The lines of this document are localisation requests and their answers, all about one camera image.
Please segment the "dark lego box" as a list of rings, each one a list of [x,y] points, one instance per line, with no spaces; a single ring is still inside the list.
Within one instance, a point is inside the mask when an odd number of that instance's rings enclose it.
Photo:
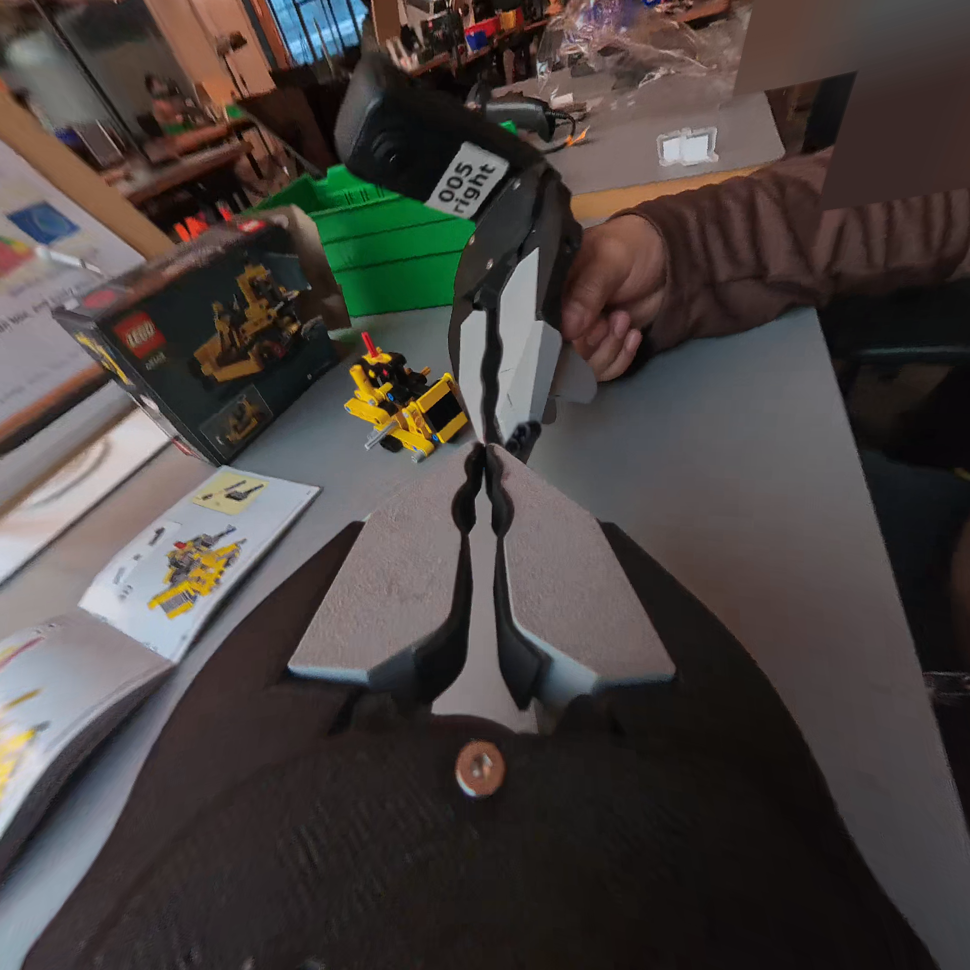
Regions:
[[[216,467],[337,365],[331,333],[350,323],[295,206],[221,223],[52,317],[181,450]]]

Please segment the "person's right hand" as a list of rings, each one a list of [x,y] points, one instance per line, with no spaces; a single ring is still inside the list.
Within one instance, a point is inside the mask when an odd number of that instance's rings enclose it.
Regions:
[[[661,234],[637,212],[584,233],[564,284],[561,332],[598,382],[632,366],[661,309],[666,268]]]

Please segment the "lego instruction booklet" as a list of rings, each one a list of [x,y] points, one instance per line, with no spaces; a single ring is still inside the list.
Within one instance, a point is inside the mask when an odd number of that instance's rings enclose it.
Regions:
[[[72,776],[319,492],[222,467],[109,561],[76,609],[2,640],[3,877]]]

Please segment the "person's right forearm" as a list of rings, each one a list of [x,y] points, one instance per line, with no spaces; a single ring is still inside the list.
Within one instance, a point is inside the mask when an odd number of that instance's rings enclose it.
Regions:
[[[969,190],[825,211],[832,150],[621,212],[662,241],[663,300],[642,357],[743,333],[797,308],[968,277]]]

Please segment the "green plastic bin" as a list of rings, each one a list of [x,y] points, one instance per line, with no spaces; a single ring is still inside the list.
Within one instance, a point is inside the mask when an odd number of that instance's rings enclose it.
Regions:
[[[254,210],[294,206],[314,222],[349,315],[450,307],[471,221],[428,208],[352,175],[303,175]]]

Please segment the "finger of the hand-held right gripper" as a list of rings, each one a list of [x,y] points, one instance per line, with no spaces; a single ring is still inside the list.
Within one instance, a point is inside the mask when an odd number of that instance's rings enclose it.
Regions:
[[[458,390],[467,417],[481,443],[501,444],[498,419],[502,346],[496,314],[473,309],[458,328]]]
[[[516,264],[499,297],[502,446],[518,423],[541,423],[562,352],[561,334],[538,309],[539,274],[540,250],[534,249]]]

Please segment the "yellow lego bulldozer model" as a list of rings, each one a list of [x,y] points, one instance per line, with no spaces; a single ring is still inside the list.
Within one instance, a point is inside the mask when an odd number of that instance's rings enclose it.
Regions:
[[[366,350],[349,369],[355,389],[345,411],[370,426],[367,451],[406,452],[420,464],[468,425],[456,382],[448,372],[430,380],[428,368],[412,370],[404,355],[384,351],[366,331],[362,340]]]

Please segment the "clear plastic case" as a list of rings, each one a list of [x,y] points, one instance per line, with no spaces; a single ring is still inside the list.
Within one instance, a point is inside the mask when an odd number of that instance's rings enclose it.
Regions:
[[[717,162],[718,129],[715,126],[682,128],[657,138],[661,167],[694,167]]]

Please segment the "brown cardboard board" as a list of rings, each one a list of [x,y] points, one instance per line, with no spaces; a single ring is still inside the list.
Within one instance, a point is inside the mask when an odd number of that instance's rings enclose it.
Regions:
[[[44,129],[4,84],[1,140],[28,168],[140,256],[151,259],[174,248],[174,243],[125,197]]]

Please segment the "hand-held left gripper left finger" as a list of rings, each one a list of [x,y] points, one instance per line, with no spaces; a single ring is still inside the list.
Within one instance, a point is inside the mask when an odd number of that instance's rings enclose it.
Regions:
[[[467,443],[366,520],[288,671],[428,707],[467,659],[484,448]]]

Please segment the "clear plastic bags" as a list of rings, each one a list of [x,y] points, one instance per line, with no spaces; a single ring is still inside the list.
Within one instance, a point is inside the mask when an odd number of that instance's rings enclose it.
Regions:
[[[683,76],[733,79],[753,2],[551,3],[537,53],[540,79],[607,75],[633,85]]]

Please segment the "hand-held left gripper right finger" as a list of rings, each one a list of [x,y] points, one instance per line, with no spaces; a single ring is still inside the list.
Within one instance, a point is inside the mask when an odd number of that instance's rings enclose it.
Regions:
[[[671,682],[676,666],[600,522],[497,445],[486,450],[496,536],[499,667],[519,709]]]

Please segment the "white instruction sheet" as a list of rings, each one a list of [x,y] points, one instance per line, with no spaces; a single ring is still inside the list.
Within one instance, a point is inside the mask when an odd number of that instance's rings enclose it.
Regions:
[[[77,377],[89,357],[52,308],[95,285],[98,275],[39,260],[44,246],[88,260],[107,278],[143,261],[17,153],[1,146],[1,421],[37,406]]]

